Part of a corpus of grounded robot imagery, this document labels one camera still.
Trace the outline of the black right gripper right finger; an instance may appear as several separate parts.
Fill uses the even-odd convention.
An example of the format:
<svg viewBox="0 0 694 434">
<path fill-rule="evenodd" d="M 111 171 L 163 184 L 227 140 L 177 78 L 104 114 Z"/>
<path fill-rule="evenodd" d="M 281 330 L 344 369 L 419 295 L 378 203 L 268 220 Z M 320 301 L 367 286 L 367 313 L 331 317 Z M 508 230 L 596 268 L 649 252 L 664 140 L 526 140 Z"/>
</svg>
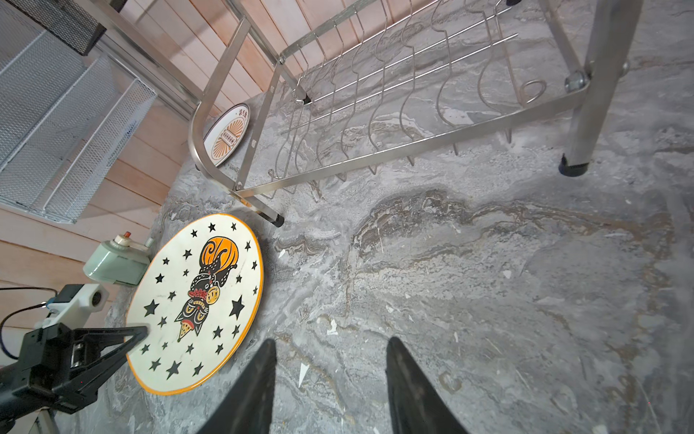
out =
<svg viewBox="0 0 694 434">
<path fill-rule="evenodd" d="M 394 433 L 468 434 L 397 336 L 387 345 L 386 376 Z"/>
</svg>

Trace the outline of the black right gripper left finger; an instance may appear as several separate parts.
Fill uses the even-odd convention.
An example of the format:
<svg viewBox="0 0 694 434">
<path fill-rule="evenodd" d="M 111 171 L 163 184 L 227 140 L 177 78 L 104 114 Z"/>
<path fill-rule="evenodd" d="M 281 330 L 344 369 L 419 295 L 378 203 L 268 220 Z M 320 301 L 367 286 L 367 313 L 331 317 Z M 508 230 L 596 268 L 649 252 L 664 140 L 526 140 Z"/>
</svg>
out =
<svg viewBox="0 0 694 434">
<path fill-rule="evenodd" d="M 276 342 L 266 339 L 198 432 L 268 434 L 272 422 L 276 365 Z"/>
</svg>

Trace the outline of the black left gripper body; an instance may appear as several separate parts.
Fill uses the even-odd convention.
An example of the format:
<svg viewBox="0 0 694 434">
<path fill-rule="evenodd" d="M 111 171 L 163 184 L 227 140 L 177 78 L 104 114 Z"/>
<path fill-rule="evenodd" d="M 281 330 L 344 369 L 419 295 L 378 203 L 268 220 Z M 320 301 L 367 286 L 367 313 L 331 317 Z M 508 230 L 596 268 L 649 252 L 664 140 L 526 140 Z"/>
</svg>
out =
<svg viewBox="0 0 694 434">
<path fill-rule="evenodd" d="M 13 394 L 24 400 L 53 403 L 54 388 L 70 369 L 70 329 L 48 327 L 36 329 L 23 339 L 16 363 Z"/>
</svg>

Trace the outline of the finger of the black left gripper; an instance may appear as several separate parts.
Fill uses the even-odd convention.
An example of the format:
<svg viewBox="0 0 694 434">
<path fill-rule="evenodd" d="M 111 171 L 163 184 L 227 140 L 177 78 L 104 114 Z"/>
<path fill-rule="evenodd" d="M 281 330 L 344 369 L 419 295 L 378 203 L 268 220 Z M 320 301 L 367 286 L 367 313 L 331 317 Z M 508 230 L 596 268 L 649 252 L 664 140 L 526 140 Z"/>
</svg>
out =
<svg viewBox="0 0 694 434">
<path fill-rule="evenodd" d="M 118 328 L 58 328 L 59 365 L 52 380 L 51 408 L 78 412 L 95 403 L 99 388 L 128 361 L 148 335 L 145 325 Z"/>
</svg>

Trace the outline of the cream plate stars cartoon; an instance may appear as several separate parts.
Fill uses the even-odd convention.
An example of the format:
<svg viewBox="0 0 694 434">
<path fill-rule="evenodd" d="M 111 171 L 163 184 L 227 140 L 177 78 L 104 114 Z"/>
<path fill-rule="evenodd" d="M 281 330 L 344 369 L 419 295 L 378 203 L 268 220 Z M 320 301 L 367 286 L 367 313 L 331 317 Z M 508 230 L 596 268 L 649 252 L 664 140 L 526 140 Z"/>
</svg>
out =
<svg viewBox="0 0 694 434">
<path fill-rule="evenodd" d="M 169 396 L 208 381 L 249 333 L 263 287 L 260 243 L 245 222 L 215 213 L 185 226 L 151 261 L 125 317 L 147 328 L 128 353 L 139 385 Z"/>
</svg>

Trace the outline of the small orange sunburst plate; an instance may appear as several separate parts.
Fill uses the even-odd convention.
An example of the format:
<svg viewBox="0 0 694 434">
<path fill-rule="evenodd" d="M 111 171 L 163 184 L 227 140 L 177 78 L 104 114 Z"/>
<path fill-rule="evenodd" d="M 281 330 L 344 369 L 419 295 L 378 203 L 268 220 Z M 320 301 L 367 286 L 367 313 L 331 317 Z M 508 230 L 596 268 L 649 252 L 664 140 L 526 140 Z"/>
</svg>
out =
<svg viewBox="0 0 694 434">
<path fill-rule="evenodd" d="M 204 136 L 204 147 L 215 166 L 224 163 L 237 149 L 250 123 L 249 105 L 237 104 L 216 119 Z"/>
</svg>

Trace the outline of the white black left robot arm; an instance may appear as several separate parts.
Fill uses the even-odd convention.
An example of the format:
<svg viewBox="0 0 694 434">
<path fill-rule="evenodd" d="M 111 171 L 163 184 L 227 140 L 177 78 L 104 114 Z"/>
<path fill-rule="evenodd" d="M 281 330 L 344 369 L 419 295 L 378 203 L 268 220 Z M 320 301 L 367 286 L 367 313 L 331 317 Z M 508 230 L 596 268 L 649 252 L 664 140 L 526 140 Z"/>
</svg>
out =
<svg viewBox="0 0 694 434">
<path fill-rule="evenodd" d="M 74 414 L 92 405 L 147 335 L 145 325 L 72 330 L 63 324 L 26 334 L 18 361 L 1 369 L 1 432 L 36 410 Z"/>
</svg>

